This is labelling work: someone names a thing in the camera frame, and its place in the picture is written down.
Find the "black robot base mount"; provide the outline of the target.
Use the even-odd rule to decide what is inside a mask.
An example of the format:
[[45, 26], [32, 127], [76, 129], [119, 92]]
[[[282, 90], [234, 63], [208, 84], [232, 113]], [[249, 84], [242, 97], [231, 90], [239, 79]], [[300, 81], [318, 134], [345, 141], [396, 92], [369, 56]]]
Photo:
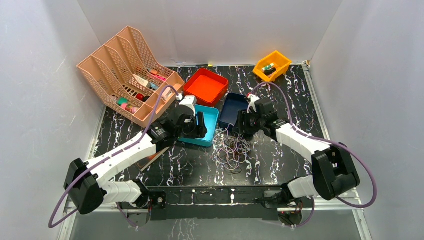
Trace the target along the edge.
[[176, 219], [259, 219], [292, 226], [313, 208], [307, 197], [292, 198], [279, 186], [150, 187], [138, 203], [119, 202], [121, 210], [146, 213], [150, 221]]

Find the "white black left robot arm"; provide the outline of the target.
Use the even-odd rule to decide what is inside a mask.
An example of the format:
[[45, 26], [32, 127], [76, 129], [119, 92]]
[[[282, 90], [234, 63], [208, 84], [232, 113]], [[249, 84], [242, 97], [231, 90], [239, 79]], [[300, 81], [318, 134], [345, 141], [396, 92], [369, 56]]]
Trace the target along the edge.
[[87, 161], [80, 158], [74, 160], [69, 166], [64, 188], [81, 215], [89, 214], [107, 203], [129, 203], [137, 208], [154, 205], [157, 198], [165, 199], [166, 195], [149, 191], [137, 179], [111, 179], [139, 161], [143, 161], [145, 167], [151, 165], [181, 138], [201, 139], [207, 132], [202, 111], [179, 106], [103, 156]]

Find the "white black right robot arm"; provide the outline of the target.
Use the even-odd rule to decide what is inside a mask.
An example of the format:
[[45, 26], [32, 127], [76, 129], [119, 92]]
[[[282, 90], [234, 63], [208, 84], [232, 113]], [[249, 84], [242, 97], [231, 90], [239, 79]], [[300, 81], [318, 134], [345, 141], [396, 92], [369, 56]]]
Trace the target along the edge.
[[311, 164], [311, 175], [282, 184], [280, 193], [260, 199], [264, 204], [295, 207], [303, 197], [315, 196], [329, 201], [360, 184], [353, 159], [342, 146], [314, 140], [294, 130], [287, 120], [279, 118], [270, 101], [262, 99], [248, 109], [239, 110], [232, 131], [244, 137], [263, 131], [267, 137], [290, 147]]

